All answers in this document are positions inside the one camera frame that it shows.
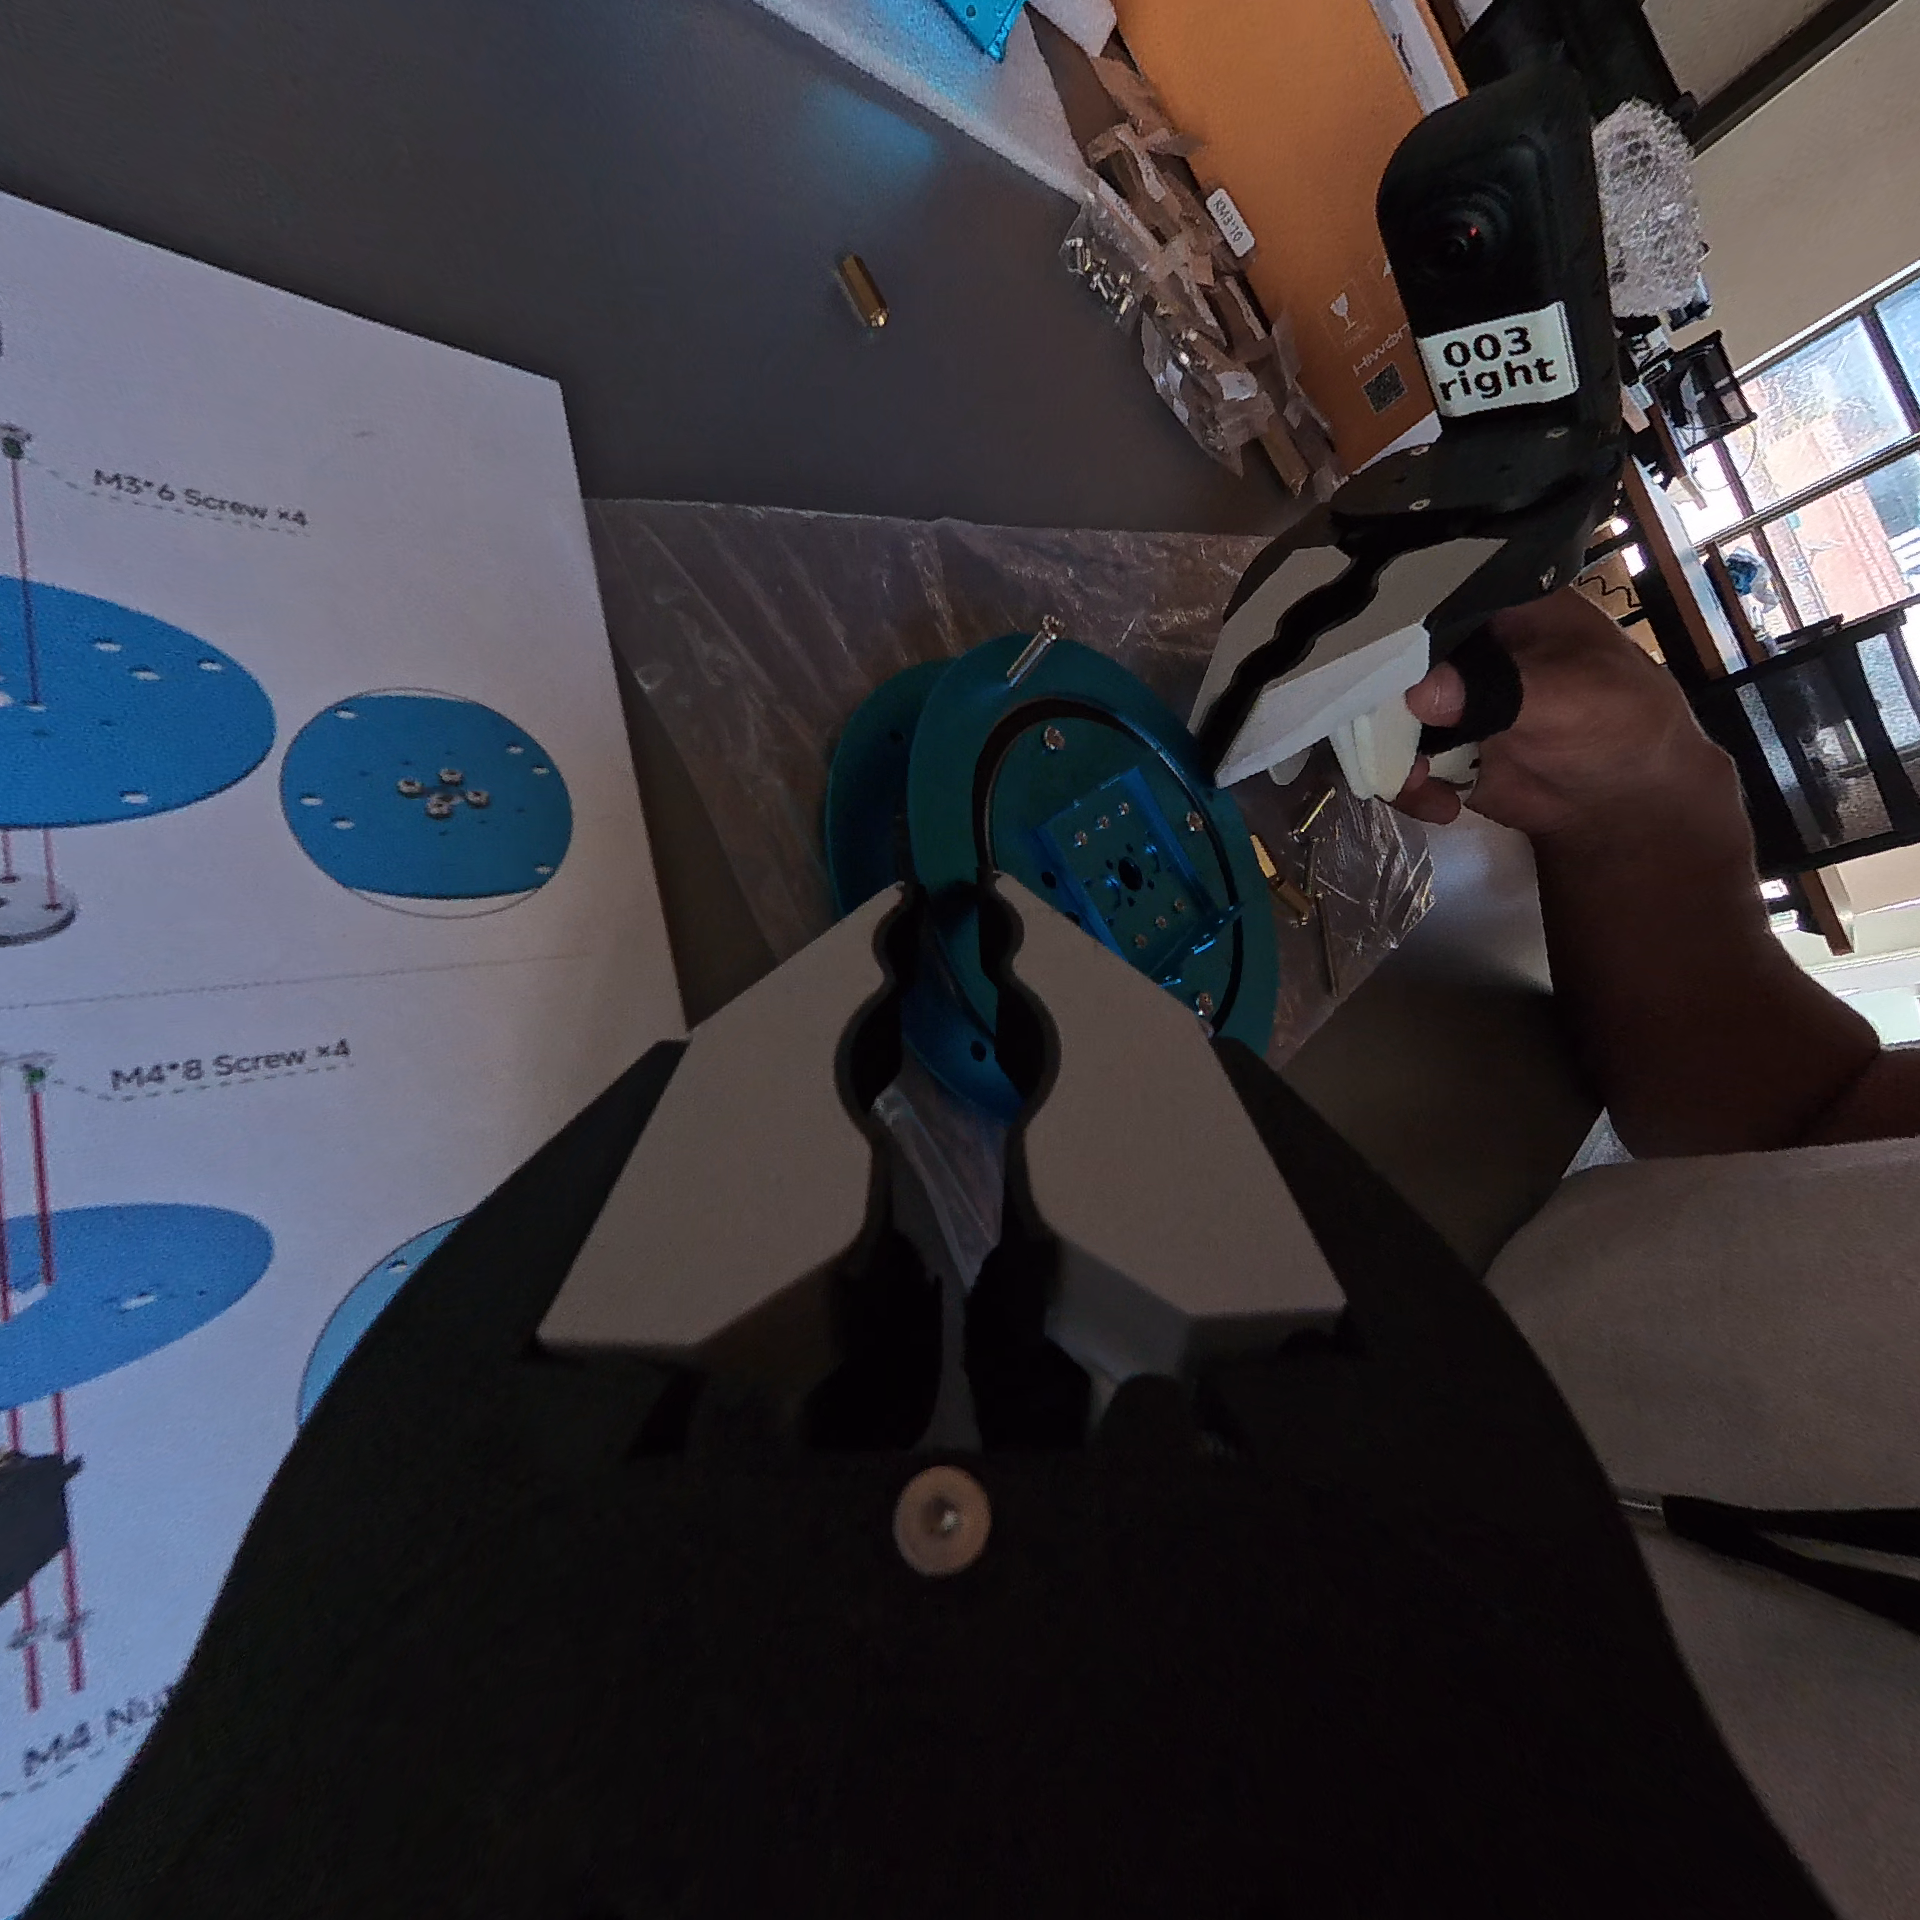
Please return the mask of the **printed assembly guide sheet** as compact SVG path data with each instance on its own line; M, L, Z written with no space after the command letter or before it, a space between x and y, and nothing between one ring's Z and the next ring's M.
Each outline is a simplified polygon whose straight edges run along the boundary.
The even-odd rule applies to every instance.
M3 227L16 1915L357 1335L682 997L560 387Z

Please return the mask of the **clear plastic bag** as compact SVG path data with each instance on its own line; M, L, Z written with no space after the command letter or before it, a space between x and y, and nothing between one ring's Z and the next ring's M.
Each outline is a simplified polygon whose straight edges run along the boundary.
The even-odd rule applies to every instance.
M905 521L735 504L590 502L613 642L708 809L746 912L786 962L836 918L826 871L830 752L862 699L913 663L956 657L1058 617L1184 715L1219 618L1263 535ZM1425 836L1358 803L1331 759L1305 788L1267 778L1236 799L1300 881L1288 827L1325 787L1325 894L1341 996L1432 909ZM1276 901L1282 984L1267 1046L1284 1064L1331 1017L1317 925ZM1003 1128L901 1065L877 1116L899 1166L909 1234L972 1285L999 1228Z

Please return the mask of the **blue round bearing base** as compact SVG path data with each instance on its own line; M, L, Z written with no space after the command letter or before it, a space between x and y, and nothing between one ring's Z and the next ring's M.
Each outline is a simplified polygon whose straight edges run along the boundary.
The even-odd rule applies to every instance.
M1058 641L1018 686L1028 636L962 654L918 723L913 799L945 802L962 839L960 999L917 987L905 1041L950 1096L995 1121L1021 1107L995 1062L995 980L974 884L1021 882L1210 1032L1263 1052L1281 1001L1281 938L1250 830L1184 723L1139 678Z

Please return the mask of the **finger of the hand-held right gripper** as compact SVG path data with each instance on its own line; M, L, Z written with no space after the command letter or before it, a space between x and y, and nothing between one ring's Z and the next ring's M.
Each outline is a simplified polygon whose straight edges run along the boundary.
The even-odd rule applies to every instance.
M1230 787L1307 752L1432 663L1441 601L1501 553L1443 540L1381 567L1327 540L1271 540L1241 574L1203 675L1203 759Z
M1387 620L1387 582L1398 558L1351 558L1333 544L1300 544L1222 618L1213 660L1195 697L1195 734L1202 740L1318 740L1360 713L1376 710L1399 693L1399 641ZM1307 600L1325 590L1331 603L1305 612ZM1318 645L1284 671L1271 661L1257 663L1257 699L1234 734L1213 720L1236 683L1237 669L1261 646L1281 637L1292 612L1305 612L1305 629L1281 649L1281 661L1294 660L1303 641Z

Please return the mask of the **office window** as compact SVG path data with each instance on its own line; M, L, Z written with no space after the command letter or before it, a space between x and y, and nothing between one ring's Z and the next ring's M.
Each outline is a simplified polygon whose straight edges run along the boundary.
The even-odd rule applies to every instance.
M1774 653L1917 592L1917 275L1742 376L1753 421L1693 452L1684 521Z

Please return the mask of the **bubble wrapped part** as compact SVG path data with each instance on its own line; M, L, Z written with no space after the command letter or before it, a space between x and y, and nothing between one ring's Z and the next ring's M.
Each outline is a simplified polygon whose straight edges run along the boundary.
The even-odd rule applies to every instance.
M1593 146L1617 322L1652 322L1689 307L1708 241L1684 131L1667 110L1627 101L1597 122Z

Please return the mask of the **white foam sheet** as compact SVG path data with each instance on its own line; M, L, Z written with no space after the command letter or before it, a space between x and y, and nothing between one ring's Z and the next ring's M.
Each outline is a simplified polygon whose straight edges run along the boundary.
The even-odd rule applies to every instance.
M1117 27L1115 6L1021 4L997 56L968 34L966 10L968 4L939 3L827 4L851 62L1036 181L1087 199L1094 172L1045 56L1097 56Z

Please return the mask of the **black mesh office chair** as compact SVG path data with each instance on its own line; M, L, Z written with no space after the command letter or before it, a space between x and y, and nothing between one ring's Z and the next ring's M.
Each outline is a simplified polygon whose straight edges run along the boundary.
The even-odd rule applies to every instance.
M1762 896L1818 931L1809 878L1917 842L1915 601L1790 636L1699 685L1691 708L1735 764Z

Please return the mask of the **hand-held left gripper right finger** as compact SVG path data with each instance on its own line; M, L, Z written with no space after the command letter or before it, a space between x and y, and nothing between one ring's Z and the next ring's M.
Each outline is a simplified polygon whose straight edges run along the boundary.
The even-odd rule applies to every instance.
M977 894L1021 1092L977 1277L985 1448L1081 1448L1128 1402L1210 1419L1236 1367L1335 1332L1330 1257L1230 1065L1265 1069L1013 877Z

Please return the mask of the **pile of small screw bags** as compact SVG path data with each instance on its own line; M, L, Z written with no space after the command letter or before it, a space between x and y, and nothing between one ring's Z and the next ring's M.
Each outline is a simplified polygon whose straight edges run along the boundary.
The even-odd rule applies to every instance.
M1091 187L1061 264L1118 329L1195 444L1234 475L1250 447L1286 494L1331 497L1331 425L1301 386L1294 332L1261 302L1261 252L1195 136L1117 34L1100 54L1037 24Z

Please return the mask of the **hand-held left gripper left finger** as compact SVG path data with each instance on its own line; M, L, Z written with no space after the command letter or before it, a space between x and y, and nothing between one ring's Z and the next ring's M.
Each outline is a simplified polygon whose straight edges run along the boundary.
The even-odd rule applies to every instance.
M753 1388L832 1448L920 1438L920 1257L877 1100L920 897L882 886L702 1023L548 1306L564 1356Z

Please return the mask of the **orange open cardboard box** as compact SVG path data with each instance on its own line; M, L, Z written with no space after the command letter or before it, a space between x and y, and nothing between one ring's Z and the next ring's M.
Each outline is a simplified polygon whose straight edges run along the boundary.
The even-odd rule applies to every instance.
M1378 224L1401 141L1466 85L1453 4L1117 3L1195 175L1250 227L1247 275L1288 322L1343 469L1432 435L1433 401Z

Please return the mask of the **person's right hand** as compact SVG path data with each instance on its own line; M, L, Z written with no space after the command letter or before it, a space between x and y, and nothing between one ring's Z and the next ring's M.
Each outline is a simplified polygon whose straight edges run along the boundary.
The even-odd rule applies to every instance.
M1753 850L1734 764L1597 607L1558 592L1494 615L1491 641L1519 675L1515 723L1480 742L1466 799L1418 757L1399 812L1451 825L1470 809L1542 855Z

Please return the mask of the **person's right forearm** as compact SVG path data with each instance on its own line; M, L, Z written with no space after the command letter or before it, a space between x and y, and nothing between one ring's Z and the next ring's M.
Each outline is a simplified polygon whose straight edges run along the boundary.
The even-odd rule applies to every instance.
M1912 1140L1917 1058L1769 930L1734 764L1684 742L1533 834L1555 993L1638 1159Z

